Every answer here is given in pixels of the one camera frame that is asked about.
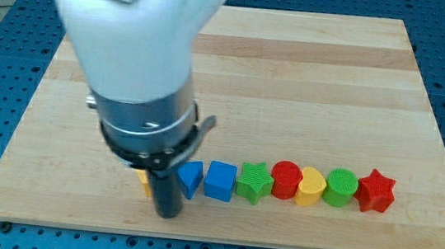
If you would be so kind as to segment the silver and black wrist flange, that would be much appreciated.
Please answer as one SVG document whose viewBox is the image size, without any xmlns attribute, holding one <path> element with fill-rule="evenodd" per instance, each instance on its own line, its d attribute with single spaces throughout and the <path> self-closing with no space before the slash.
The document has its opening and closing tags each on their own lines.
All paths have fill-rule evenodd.
<svg viewBox="0 0 445 249">
<path fill-rule="evenodd" d="M 130 167 L 164 177 L 182 166 L 216 126 L 212 115 L 199 121 L 193 78 L 153 101 L 125 102 L 90 92 L 87 107 L 97 112 L 109 149 Z"/>
</svg>

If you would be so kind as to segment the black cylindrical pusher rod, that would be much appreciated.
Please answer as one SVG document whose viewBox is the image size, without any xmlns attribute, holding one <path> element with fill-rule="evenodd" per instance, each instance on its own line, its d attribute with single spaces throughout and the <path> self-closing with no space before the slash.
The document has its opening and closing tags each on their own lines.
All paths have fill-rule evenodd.
<svg viewBox="0 0 445 249">
<path fill-rule="evenodd" d="M 162 218 L 175 218 L 183 205 L 177 172 L 148 169 L 146 173 L 156 213 Z"/>
</svg>

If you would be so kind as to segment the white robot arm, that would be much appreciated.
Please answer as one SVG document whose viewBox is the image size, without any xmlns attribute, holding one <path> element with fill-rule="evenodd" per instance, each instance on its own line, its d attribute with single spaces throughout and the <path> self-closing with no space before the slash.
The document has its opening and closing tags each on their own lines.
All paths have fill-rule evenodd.
<svg viewBox="0 0 445 249">
<path fill-rule="evenodd" d="M 216 124 L 194 98 L 196 36 L 227 0 L 55 0 L 117 157 L 148 175 L 163 218 L 181 210 L 176 173 Z"/>
</svg>

